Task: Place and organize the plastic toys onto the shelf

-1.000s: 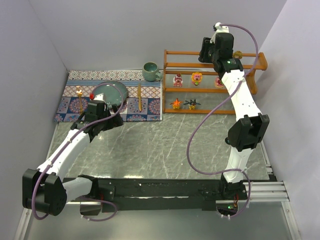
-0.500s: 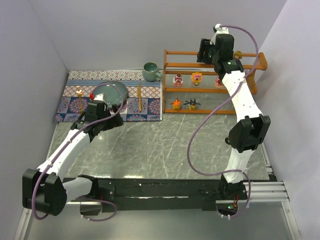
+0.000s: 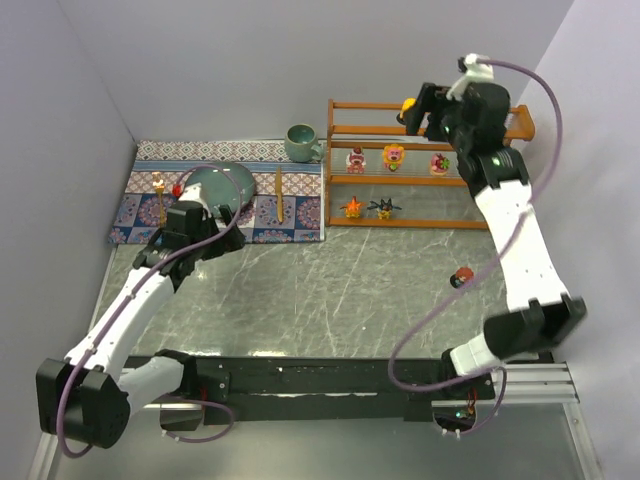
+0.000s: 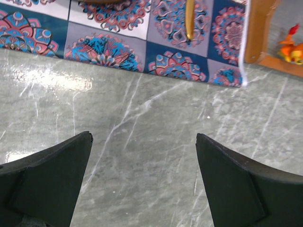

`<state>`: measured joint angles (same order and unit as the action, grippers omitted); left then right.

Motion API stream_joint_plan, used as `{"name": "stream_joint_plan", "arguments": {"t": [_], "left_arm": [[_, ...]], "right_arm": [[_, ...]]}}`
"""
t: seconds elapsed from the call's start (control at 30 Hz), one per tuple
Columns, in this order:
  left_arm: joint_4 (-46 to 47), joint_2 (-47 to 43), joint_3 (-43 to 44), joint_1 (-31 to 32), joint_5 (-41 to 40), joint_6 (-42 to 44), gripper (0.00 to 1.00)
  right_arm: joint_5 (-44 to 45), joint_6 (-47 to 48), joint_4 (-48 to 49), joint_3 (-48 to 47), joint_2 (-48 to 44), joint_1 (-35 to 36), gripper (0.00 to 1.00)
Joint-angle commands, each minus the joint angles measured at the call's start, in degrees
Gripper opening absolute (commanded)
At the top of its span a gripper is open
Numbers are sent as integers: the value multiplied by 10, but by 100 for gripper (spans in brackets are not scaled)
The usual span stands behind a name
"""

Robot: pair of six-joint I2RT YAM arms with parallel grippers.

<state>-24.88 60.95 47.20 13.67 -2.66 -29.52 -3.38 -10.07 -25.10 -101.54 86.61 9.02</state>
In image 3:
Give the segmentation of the yellow duck toy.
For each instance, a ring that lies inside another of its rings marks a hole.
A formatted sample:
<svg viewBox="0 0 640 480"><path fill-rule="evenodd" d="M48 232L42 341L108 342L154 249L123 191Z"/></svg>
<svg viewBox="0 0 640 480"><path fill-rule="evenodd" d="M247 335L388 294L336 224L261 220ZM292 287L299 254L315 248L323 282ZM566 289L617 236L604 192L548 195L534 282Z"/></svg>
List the yellow duck toy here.
<svg viewBox="0 0 640 480"><path fill-rule="evenodd" d="M405 115L407 112L410 112L413 106L416 103L415 98L407 98L404 100L399 113L396 116L397 121L401 124L405 124Z"/></svg>

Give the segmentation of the pink flower bear toy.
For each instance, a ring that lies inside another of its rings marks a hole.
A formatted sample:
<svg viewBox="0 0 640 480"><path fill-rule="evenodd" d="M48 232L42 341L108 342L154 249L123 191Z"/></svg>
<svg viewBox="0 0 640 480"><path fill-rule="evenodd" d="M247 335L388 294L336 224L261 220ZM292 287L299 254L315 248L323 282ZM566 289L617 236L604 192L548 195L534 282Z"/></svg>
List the pink flower bear toy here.
<svg viewBox="0 0 640 480"><path fill-rule="evenodd" d="M405 158L405 149L399 144L390 144L382 152L383 165L390 172L396 172Z"/></svg>

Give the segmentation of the pink bear donut toy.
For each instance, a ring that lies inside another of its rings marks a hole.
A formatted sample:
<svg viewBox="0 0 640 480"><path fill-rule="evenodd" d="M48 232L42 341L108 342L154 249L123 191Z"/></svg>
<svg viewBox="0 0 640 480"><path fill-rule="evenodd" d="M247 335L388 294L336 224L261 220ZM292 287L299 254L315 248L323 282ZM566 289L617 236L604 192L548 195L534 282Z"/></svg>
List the pink bear donut toy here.
<svg viewBox="0 0 640 480"><path fill-rule="evenodd" d="M441 153L431 157L429 171L434 176L446 176L449 172L450 160Z"/></svg>

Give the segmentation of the pink bear strawberry cake toy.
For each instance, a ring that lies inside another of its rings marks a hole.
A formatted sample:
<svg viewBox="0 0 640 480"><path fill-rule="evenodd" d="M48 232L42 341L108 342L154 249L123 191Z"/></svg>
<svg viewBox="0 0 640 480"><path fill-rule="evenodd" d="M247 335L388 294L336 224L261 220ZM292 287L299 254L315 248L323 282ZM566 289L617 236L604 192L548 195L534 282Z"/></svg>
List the pink bear strawberry cake toy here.
<svg viewBox="0 0 640 480"><path fill-rule="evenodd" d="M363 174L366 169L366 158L361 147L354 147L345 159L348 174Z"/></svg>

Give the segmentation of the black yellow spiky creature toy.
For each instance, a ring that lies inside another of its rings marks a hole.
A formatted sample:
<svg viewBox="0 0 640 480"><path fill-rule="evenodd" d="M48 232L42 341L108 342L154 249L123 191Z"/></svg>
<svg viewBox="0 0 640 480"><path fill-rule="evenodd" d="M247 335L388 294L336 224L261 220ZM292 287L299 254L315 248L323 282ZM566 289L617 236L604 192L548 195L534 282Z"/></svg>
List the black yellow spiky creature toy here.
<svg viewBox="0 0 640 480"><path fill-rule="evenodd" d="M381 198L379 202L371 200L367 210L374 211L380 220L389 220L396 210L401 210L401 207L394 205L391 198Z"/></svg>

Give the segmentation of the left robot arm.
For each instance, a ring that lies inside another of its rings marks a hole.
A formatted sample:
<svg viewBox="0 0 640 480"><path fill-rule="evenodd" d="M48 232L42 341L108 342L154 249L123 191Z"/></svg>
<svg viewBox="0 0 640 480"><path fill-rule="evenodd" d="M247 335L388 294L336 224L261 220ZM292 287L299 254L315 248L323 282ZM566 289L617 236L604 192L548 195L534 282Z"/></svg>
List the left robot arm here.
<svg viewBox="0 0 640 480"><path fill-rule="evenodd" d="M40 427L64 456L108 449L129 419L153 401L176 396L199 406L203 396L195 358L166 350L130 373L124 365L150 320L178 291L199 261L242 249L240 208L209 208L178 200L134 259L125 285L87 335L63 359L46 359L36 372Z"/></svg>

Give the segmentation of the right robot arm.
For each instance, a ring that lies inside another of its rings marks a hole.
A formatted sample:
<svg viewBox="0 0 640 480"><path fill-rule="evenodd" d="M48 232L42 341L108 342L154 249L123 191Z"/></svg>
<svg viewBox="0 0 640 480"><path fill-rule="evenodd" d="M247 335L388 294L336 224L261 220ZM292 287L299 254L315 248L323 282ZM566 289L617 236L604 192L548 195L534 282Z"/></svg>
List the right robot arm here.
<svg viewBox="0 0 640 480"><path fill-rule="evenodd" d="M483 214L497 255L483 270L436 306L433 319L468 289L500 268L507 294L505 313L485 320L480 334L447 351L444 380L425 385L405 383L388 363L388 376L412 393L444 389L501 367L524 353L560 345L584 319L585 302L570 295L560 279L542 236L533 206L535 191L520 152L505 143L508 91L495 83L471 82L465 87L426 83L415 103L400 119L408 135L448 143L458 172Z"/></svg>

